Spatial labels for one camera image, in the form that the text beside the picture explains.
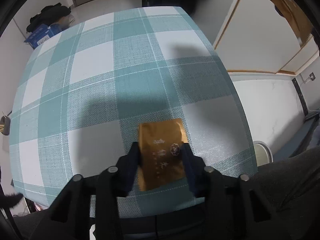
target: cardboard box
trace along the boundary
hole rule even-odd
[[[35,49],[61,31],[59,24],[51,24],[50,26],[41,24],[24,42],[29,43]]]

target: white cabinet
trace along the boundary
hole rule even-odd
[[[294,74],[315,55],[313,39],[300,49],[287,20],[270,0],[235,0],[233,4],[213,44],[229,72]]]

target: electrical outlet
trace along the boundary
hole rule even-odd
[[[313,72],[309,75],[309,77],[310,77],[311,81],[316,79],[316,76]]]

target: teal and white checkered tablecloth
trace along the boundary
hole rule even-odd
[[[229,176],[257,170],[232,81],[179,7],[106,14],[50,38],[31,55],[12,112],[15,189],[45,206],[73,175],[92,176],[115,165],[137,141],[143,122],[181,118],[194,154],[207,165]],[[202,201],[184,178],[145,192],[135,182],[118,206],[127,218]]]

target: gold foil bag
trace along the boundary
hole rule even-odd
[[[312,24],[294,0],[270,0],[287,20],[300,47],[303,48],[311,39]]]
[[[179,150],[188,140],[180,118],[139,124],[138,134],[141,152],[138,185],[141,191],[185,177]]]

